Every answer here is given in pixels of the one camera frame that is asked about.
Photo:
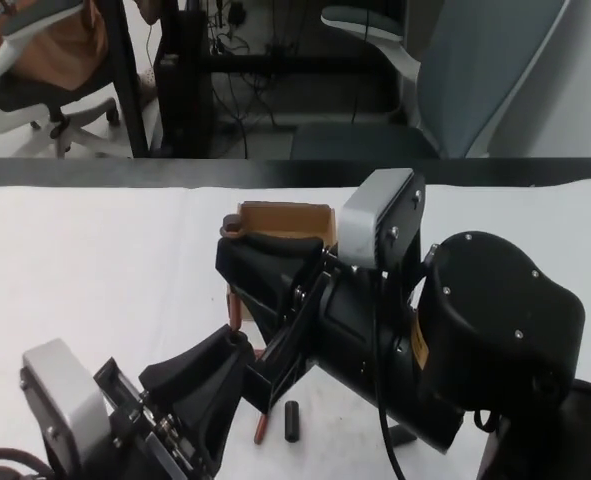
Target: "desk leg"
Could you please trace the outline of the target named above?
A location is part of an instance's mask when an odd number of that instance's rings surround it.
[[[99,0],[97,6],[106,24],[110,60],[113,65],[113,83],[122,107],[123,121],[133,157],[147,158],[150,151],[140,108],[137,66],[128,34],[124,1],[128,0]]]

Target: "small black tube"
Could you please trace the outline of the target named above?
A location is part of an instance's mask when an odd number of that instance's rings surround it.
[[[299,404],[293,400],[284,407],[284,438],[289,443],[299,441]]]

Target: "white tablecloth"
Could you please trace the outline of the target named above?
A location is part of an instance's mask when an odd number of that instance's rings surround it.
[[[221,218],[244,200],[328,203],[352,189],[249,191],[0,188],[0,446],[44,455],[18,388],[21,354],[63,338],[94,372],[113,356],[136,381],[227,321],[214,269]],[[591,181],[541,189],[429,186],[424,249],[484,230],[517,244],[584,302],[578,376],[591,381]],[[302,438],[283,438],[281,403],[265,442],[242,401],[218,478],[393,478],[376,410],[318,369],[287,395]],[[468,418],[448,455],[400,448],[409,479],[473,479],[485,436]]]

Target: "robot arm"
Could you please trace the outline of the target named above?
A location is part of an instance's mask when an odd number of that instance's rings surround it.
[[[92,379],[61,343],[27,352],[22,388],[54,478],[213,478],[239,400],[266,413],[314,364],[442,452],[475,412],[491,433],[478,478],[591,478],[581,302],[490,234],[454,235],[422,261],[424,198],[412,171],[375,172],[330,250],[223,231],[216,268],[266,341],[259,359],[224,326],[147,367],[140,393],[112,359]]]

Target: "brown box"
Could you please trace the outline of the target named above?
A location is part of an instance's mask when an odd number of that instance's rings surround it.
[[[335,230],[335,211],[328,205],[307,203],[244,202],[237,213],[241,218],[244,232],[263,233],[282,238],[319,237],[324,244],[337,243]],[[241,320],[252,320],[246,307],[234,295],[228,292],[227,302],[231,325],[239,324],[233,317],[241,312]]]

